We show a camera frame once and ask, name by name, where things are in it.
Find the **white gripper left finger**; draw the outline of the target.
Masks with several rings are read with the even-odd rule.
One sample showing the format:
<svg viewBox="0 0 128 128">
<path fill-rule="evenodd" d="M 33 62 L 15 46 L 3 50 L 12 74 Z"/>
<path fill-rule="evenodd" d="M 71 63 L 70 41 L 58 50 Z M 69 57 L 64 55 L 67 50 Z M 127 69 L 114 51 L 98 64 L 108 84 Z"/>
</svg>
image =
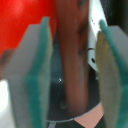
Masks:
<svg viewBox="0 0 128 128">
<path fill-rule="evenodd" d="M 44 17 L 28 27 L 4 73 L 16 128 L 46 128 L 52 51 L 49 18 Z"/>
</svg>

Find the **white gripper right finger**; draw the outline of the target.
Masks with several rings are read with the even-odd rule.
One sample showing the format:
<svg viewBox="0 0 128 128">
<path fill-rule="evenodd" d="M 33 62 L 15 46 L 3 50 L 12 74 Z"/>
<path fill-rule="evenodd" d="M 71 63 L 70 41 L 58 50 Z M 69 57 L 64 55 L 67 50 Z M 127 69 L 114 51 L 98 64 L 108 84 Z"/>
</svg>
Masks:
<svg viewBox="0 0 128 128">
<path fill-rule="evenodd" d="M 128 36 L 100 21 L 96 64 L 106 128 L 128 128 Z"/>
</svg>

